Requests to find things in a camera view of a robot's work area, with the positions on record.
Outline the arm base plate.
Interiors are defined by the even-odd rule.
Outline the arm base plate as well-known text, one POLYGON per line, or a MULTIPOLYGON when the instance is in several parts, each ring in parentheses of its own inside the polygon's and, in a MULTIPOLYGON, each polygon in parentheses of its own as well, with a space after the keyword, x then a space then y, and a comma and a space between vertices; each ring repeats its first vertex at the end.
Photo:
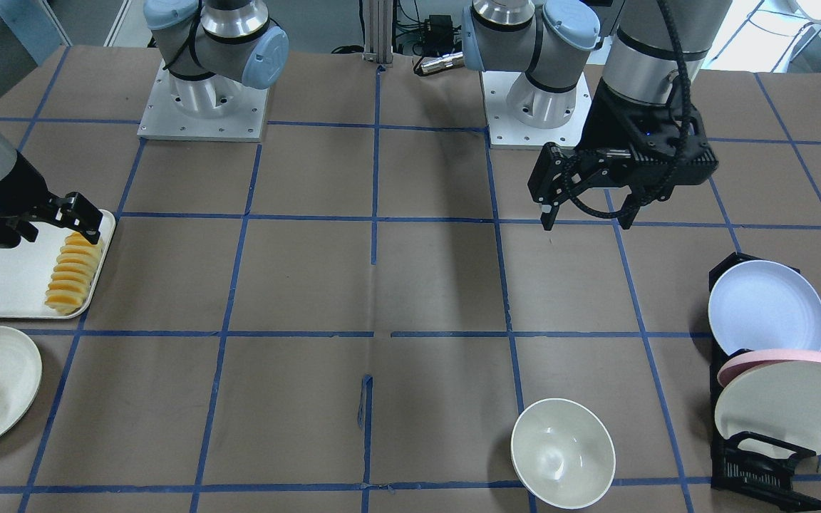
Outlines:
POLYGON ((242 68, 189 63, 156 75, 138 135, 178 142, 260 142, 268 90, 242 84, 242 68))
POLYGON ((547 142, 574 148, 580 142, 591 107, 584 74, 572 90, 540 90, 525 73, 485 71, 481 74, 492 148, 528 150, 547 142))

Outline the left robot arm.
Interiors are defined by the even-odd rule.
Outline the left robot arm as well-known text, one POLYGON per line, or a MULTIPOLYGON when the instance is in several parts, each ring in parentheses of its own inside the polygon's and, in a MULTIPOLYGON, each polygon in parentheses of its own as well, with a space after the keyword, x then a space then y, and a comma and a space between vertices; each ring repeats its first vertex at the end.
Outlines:
MULTIPOLYGON (((719 162, 691 84, 730 5, 623 4, 579 143, 570 150, 545 143, 529 176, 544 230, 565 202, 629 229, 642 207, 713 175, 719 162)), ((541 129, 567 121, 577 81, 602 39, 601 21, 583 1, 473 1, 460 32, 467 68, 518 73, 512 113, 541 129)))

